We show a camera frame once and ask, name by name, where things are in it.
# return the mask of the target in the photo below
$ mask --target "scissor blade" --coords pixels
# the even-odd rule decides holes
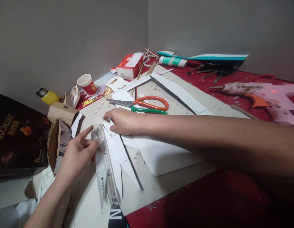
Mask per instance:
[[[121,101],[121,100],[112,100],[112,99],[108,99],[108,101],[117,105],[129,107],[129,108],[131,108],[131,106],[133,105],[133,101]]]

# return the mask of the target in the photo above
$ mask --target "thermos lid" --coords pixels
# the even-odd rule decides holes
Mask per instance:
[[[40,97],[43,98],[45,95],[47,95],[49,91],[47,89],[41,88],[39,89],[36,94]]]

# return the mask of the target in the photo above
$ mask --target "paper cup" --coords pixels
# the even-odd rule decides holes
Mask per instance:
[[[77,80],[77,85],[81,86],[88,95],[92,96],[97,93],[96,86],[90,74],[84,74]]]

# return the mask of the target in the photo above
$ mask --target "glue tube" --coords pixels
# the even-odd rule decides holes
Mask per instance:
[[[162,56],[159,59],[159,64],[164,66],[169,66],[169,67],[184,68],[187,64],[187,60],[175,58],[175,57]]]

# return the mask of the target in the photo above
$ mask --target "transparent ruler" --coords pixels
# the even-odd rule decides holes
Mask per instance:
[[[98,138],[100,140],[99,147],[101,151],[96,151],[96,177],[100,195],[101,212],[104,214],[114,205],[112,199],[115,197],[116,187],[107,140],[102,124],[93,125],[91,138],[92,140]]]

